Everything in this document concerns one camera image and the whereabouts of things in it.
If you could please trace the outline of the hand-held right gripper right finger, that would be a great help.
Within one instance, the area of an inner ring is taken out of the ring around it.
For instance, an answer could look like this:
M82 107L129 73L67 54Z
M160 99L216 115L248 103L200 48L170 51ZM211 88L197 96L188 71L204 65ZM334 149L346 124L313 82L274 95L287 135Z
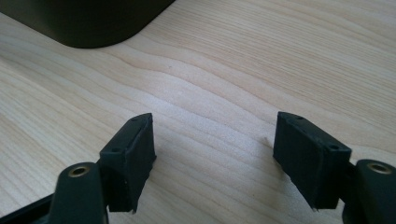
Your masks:
M351 149L301 116L277 114L273 157L310 207L334 209Z

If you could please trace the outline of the black rounded flat object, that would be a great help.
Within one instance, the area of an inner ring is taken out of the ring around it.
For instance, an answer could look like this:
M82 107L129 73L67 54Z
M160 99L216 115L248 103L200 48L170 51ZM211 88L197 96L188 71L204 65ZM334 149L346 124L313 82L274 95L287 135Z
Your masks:
M0 13L61 44L96 49L139 33L176 0L0 0Z

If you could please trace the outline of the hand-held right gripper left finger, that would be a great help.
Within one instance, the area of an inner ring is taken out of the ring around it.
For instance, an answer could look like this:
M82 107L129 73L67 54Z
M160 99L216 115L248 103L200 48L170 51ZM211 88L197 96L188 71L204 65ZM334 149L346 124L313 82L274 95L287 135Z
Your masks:
M98 163L110 212L136 212L155 160L152 114L129 119L100 151Z

